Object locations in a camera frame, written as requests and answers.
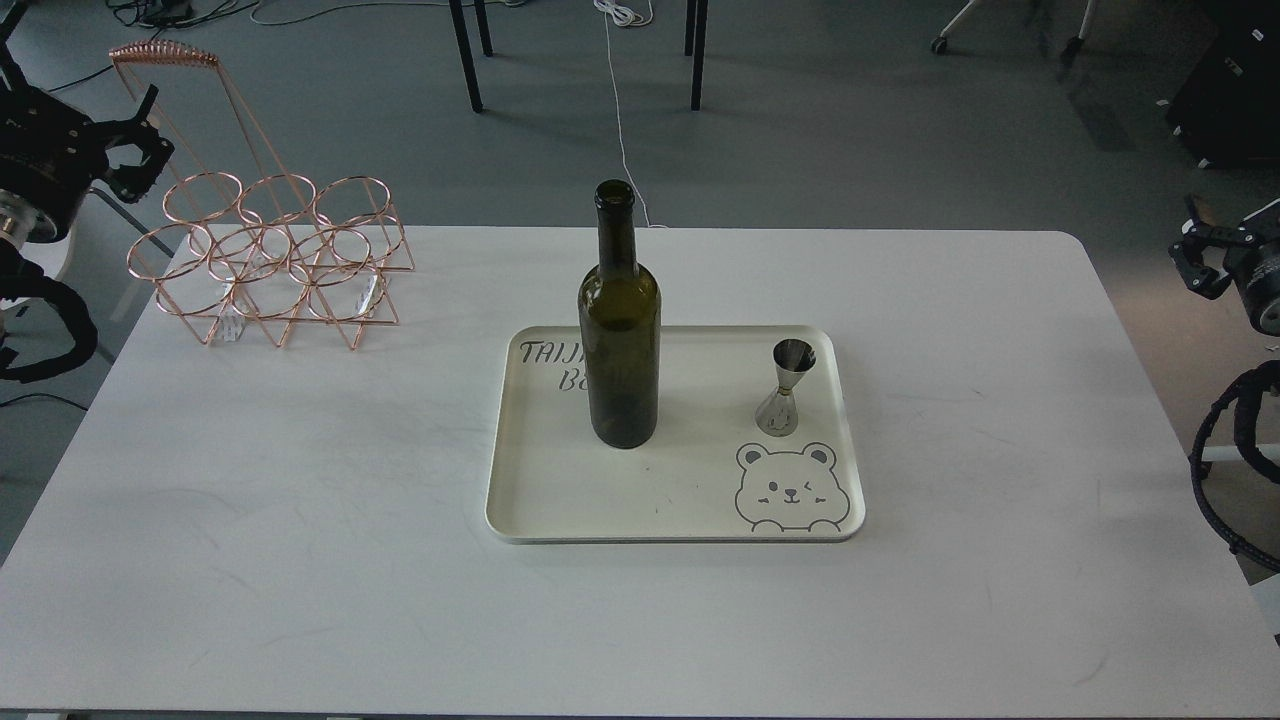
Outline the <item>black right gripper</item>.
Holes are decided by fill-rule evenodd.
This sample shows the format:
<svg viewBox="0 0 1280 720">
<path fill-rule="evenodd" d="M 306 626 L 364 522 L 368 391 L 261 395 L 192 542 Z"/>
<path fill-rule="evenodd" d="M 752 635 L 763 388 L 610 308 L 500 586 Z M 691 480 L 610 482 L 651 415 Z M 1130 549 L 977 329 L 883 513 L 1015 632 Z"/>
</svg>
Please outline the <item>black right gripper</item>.
<svg viewBox="0 0 1280 720">
<path fill-rule="evenodd" d="M 1253 329 L 1279 336 L 1279 201 L 1253 211 L 1238 227 L 1216 224 L 1208 204 L 1196 193 L 1187 193 L 1183 202 L 1188 220 L 1170 250 L 1184 286 L 1216 300 L 1234 281 Z M 1206 247 L 1229 249 L 1225 269 L 1231 278 L 1204 264 Z"/>
</svg>

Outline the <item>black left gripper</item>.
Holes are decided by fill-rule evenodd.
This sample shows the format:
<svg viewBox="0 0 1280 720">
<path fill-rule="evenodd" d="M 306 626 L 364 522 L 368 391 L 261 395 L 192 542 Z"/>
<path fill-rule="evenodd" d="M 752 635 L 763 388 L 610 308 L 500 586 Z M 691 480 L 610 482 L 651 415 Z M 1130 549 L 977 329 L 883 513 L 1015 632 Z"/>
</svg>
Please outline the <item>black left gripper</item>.
<svg viewBox="0 0 1280 720">
<path fill-rule="evenodd" d="M 73 217 L 106 167 L 106 141 L 134 141 L 113 149 L 136 150 L 137 158 L 109 165 L 105 184 L 118 200 L 138 202 L 174 152 L 148 120 L 157 94 L 148 85 L 134 115 L 101 122 L 44 91 L 4 87 L 3 201 L 22 202 L 42 217 Z"/>
</svg>

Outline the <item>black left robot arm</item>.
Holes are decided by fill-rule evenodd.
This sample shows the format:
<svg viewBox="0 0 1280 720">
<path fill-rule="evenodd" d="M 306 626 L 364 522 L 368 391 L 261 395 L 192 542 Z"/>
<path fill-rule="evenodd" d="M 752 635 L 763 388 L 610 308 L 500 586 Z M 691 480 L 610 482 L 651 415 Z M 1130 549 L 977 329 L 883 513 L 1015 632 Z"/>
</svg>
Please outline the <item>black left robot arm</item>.
<svg viewBox="0 0 1280 720">
<path fill-rule="evenodd" d="M 56 243 L 70 232 L 84 197 L 95 193 L 141 234 L 150 232 L 123 206 L 137 202 L 166 168 L 174 146 L 150 114 L 148 86 L 136 114 L 92 120 L 28 82 L 1 46 L 3 246 L 17 261 L 27 243 Z"/>
</svg>

